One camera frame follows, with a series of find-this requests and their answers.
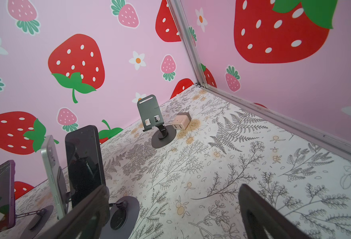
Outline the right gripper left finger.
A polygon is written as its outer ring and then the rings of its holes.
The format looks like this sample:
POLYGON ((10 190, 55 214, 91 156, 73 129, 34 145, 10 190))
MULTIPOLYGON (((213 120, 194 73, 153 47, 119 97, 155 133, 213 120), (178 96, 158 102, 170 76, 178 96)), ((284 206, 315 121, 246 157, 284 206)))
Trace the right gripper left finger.
POLYGON ((39 238, 98 239, 109 218, 109 189, 101 185, 39 238))

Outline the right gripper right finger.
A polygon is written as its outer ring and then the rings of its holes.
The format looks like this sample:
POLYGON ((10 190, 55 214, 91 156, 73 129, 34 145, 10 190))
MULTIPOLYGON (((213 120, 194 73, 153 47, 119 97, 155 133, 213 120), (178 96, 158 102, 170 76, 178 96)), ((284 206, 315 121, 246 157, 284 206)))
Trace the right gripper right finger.
POLYGON ((288 221, 247 184, 238 193, 241 216, 249 239, 308 239, 309 237, 288 221))

